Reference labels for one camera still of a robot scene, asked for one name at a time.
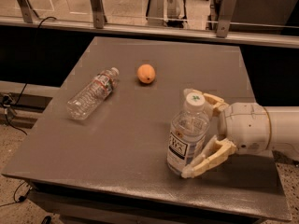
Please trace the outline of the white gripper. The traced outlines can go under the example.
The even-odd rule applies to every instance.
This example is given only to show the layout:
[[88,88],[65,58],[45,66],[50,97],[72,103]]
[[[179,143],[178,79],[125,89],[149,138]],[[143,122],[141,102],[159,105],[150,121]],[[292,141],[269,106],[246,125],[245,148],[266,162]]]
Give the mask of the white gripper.
[[256,103],[228,105],[222,98],[195,89],[185,89],[184,97],[195,92],[205,97],[205,112],[210,117],[219,116],[219,140],[214,135],[201,153],[181,171],[183,178],[195,178],[213,169],[230,155],[256,155],[265,151],[270,140],[270,120],[266,110]]

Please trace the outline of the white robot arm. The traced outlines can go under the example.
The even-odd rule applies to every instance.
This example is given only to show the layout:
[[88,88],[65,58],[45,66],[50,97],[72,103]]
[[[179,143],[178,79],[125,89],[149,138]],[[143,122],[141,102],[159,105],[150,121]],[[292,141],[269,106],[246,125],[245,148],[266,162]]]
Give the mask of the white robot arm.
[[256,103],[231,105],[215,95],[186,89],[184,96],[204,100],[204,110],[218,119],[218,133],[207,142],[181,176],[194,178],[224,163],[233,154],[257,155],[278,151],[299,161],[299,107],[261,106]]

